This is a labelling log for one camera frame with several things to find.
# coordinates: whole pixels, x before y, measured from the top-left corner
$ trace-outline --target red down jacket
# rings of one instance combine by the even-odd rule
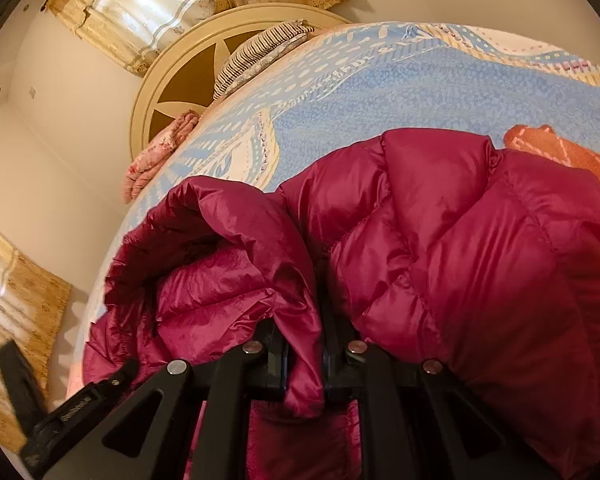
[[[600,459],[600,184],[461,132],[386,132],[271,194],[183,181],[124,238],[84,379],[206,362],[273,316],[298,358],[286,416],[252,409],[249,478],[354,480],[355,410],[323,411],[316,276],[366,340],[444,361],[564,478]]]

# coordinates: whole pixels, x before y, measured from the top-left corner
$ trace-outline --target round headboard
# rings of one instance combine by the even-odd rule
[[[131,158],[181,113],[192,109],[202,115],[213,102],[216,74],[242,43],[291,20],[306,20],[316,29],[350,23],[299,4],[253,4],[216,14],[183,34],[144,76],[131,116]]]

